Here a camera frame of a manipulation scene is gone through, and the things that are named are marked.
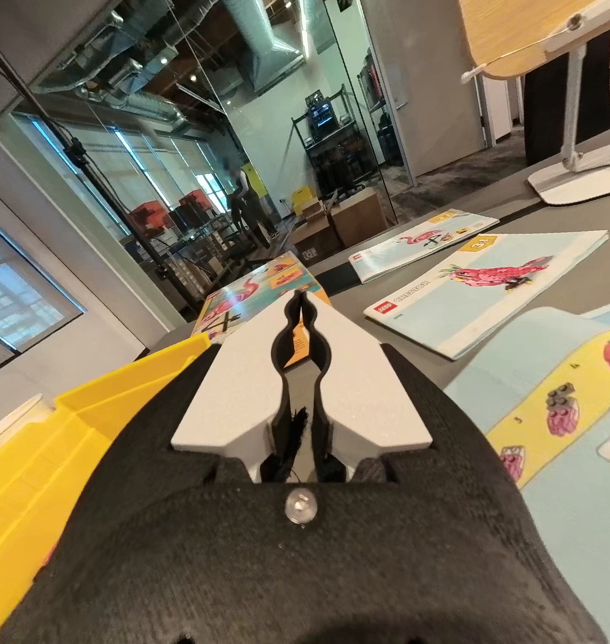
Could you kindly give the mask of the wooden book stand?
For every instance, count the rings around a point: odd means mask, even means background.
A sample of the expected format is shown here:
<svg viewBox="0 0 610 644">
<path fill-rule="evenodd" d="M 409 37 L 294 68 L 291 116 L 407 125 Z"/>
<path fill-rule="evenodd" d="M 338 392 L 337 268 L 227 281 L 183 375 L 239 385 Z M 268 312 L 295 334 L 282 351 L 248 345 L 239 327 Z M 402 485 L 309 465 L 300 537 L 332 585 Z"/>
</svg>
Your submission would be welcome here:
<svg viewBox="0 0 610 644">
<path fill-rule="evenodd" d="M 460 1 L 474 67 L 461 83 L 483 74 L 504 80 L 567 54 L 563 142 L 559 162 L 528 176 L 547 205 L 581 204 L 610 195 L 610 144 L 576 148 L 584 57 L 588 41 L 610 28 L 610 1 Z"/>
</svg>

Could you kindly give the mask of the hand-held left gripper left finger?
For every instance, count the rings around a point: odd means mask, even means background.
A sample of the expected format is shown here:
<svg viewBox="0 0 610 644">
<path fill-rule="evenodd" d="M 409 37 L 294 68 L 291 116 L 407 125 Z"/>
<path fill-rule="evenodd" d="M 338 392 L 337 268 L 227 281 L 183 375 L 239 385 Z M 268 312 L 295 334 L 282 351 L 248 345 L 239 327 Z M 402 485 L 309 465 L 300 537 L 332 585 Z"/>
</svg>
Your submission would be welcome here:
<svg viewBox="0 0 610 644">
<path fill-rule="evenodd" d="M 288 291 L 229 335 L 172 437 L 179 451 L 240 460 L 252 479 L 286 452 L 291 403 L 285 367 L 295 349 L 301 292 Z"/>
</svg>

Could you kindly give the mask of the bird cover instruction booklet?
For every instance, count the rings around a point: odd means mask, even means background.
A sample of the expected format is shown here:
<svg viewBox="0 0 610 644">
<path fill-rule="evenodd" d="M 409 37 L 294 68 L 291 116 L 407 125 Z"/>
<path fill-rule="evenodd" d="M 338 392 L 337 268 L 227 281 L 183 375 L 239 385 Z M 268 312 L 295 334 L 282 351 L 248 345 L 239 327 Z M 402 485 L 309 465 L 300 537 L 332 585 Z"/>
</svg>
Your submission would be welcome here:
<svg viewBox="0 0 610 644">
<path fill-rule="evenodd" d="M 607 230 L 481 234 L 369 305 L 374 323 L 455 361 L 608 240 Z"/>
</svg>

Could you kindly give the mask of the toy brick set box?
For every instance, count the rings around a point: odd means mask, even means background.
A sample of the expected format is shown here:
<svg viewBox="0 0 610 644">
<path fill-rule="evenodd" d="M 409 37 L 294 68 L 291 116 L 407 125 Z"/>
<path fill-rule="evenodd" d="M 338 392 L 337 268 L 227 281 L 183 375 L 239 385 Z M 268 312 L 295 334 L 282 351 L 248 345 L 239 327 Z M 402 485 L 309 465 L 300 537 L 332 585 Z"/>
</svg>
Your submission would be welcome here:
<svg viewBox="0 0 610 644">
<path fill-rule="evenodd" d="M 222 343 L 292 290 L 311 292 L 326 304 L 331 304 L 317 278 L 293 253 L 288 252 L 210 294 L 192 334 L 205 332 L 211 344 Z"/>
</svg>

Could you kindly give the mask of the yellow plastic bin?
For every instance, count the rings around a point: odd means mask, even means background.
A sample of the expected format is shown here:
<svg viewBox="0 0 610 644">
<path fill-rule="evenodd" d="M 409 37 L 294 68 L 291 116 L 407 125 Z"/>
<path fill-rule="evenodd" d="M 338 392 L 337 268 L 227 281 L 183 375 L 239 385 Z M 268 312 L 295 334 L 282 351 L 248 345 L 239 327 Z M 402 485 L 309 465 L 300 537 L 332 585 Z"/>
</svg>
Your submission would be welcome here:
<svg viewBox="0 0 610 644">
<path fill-rule="evenodd" d="M 107 449 L 209 347 L 198 334 L 68 391 L 0 448 L 0 575 L 33 578 Z"/>
</svg>

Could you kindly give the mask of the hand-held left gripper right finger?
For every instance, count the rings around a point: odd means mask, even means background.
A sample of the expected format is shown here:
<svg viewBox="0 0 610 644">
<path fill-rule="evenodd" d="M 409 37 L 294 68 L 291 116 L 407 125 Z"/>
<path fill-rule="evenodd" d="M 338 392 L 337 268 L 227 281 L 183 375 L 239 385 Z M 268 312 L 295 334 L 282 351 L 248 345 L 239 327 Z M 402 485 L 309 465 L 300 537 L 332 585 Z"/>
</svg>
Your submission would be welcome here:
<svg viewBox="0 0 610 644">
<path fill-rule="evenodd" d="M 385 347 L 319 298 L 305 294 L 314 385 L 311 448 L 319 482 L 345 482 L 365 459 L 431 446 L 432 437 Z"/>
</svg>

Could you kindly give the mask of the black metal shelf rack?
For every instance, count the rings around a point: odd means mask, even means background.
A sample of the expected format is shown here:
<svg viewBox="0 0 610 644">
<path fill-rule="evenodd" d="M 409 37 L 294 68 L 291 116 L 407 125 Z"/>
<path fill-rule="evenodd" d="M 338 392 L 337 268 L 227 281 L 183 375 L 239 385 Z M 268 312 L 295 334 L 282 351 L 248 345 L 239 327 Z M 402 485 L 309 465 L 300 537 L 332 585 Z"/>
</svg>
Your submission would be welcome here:
<svg viewBox="0 0 610 644">
<path fill-rule="evenodd" d="M 318 193 L 327 197 L 349 193 L 375 170 L 368 141 L 363 136 L 345 85 L 324 97 L 316 91 L 306 99 L 307 110 L 292 118 L 315 177 Z"/>
</svg>

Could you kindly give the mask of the cardboard box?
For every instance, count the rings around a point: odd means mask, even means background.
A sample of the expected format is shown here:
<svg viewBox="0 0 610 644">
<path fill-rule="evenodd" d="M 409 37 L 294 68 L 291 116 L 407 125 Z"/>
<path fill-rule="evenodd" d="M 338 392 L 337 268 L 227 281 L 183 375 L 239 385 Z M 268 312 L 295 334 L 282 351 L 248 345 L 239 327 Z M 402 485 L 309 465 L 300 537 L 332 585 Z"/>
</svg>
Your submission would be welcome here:
<svg viewBox="0 0 610 644">
<path fill-rule="evenodd" d="M 389 229 L 378 194 L 371 187 L 332 206 L 329 216 L 342 245 L 348 249 Z"/>
<path fill-rule="evenodd" d="M 291 244 L 299 261 L 307 268 L 343 249 L 340 238 L 327 219 L 309 221 L 294 228 Z"/>
</svg>

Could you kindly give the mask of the black tripod pole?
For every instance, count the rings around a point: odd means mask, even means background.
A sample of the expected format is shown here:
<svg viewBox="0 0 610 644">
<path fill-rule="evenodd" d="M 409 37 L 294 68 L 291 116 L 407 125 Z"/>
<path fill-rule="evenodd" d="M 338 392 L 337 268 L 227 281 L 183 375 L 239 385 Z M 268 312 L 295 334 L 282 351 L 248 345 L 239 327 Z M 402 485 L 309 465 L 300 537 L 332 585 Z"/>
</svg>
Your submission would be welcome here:
<svg viewBox="0 0 610 644">
<path fill-rule="evenodd" d="M 59 140 L 63 151 L 68 159 L 84 174 L 89 183 L 96 189 L 98 194 L 106 201 L 107 205 L 115 213 L 116 217 L 124 224 L 132 237 L 141 245 L 156 266 L 156 272 L 161 279 L 169 281 L 180 294 L 186 305 L 193 313 L 199 312 L 199 301 L 192 295 L 189 289 L 181 282 L 168 263 L 158 253 L 149 239 L 141 233 L 128 219 L 128 211 L 120 202 L 112 189 L 110 182 L 97 170 L 94 161 L 87 155 L 83 144 L 59 123 L 51 118 L 48 112 L 37 100 L 29 86 L 12 67 L 6 56 L 0 50 L 0 74 L 12 87 L 30 104 L 36 114 L 46 125 L 52 134 Z"/>
</svg>

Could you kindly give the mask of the flamingo cover instruction booklet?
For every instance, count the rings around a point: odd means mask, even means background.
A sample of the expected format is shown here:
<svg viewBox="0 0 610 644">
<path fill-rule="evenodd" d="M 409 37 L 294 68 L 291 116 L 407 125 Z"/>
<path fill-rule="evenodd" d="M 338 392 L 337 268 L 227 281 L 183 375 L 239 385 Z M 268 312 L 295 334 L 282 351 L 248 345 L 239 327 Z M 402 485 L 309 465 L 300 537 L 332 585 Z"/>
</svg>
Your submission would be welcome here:
<svg viewBox="0 0 610 644">
<path fill-rule="evenodd" d="M 349 263 L 359 282 L 366 283 L 498 224 L 496 218 L 449 209 L 383 242 L 351 254 Z"/>
</svg>

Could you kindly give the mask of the open instruction booklet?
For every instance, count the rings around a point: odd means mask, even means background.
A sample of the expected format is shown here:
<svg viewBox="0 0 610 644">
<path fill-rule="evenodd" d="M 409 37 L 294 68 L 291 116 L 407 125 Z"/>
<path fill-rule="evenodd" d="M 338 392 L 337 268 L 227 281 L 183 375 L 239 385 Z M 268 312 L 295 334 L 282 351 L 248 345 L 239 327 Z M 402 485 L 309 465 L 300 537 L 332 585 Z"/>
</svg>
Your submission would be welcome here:
<svg viewBox="0 0 610 644">
<path fill-rule="evenodd" d="M 610 312 L 529 311 L 445 392 L 494 447 L 610 643 Z"/>
</svg>

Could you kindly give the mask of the silver air duct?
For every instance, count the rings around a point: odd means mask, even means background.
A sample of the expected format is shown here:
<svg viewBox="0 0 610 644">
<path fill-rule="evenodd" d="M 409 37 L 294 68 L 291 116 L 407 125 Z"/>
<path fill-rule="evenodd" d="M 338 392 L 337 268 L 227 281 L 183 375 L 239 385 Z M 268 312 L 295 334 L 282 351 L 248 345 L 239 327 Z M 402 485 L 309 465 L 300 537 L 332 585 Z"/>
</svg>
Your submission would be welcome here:
<svg viewBox="0 0 610 644">
<path fill-rule="evenodd" d="M 244 68 L 257 95 L 270 90 L 305 62 L 300 47 L 284 40 L 270 23 L 263 1 L 223 4 L 249 50 Z"/>
</svg>

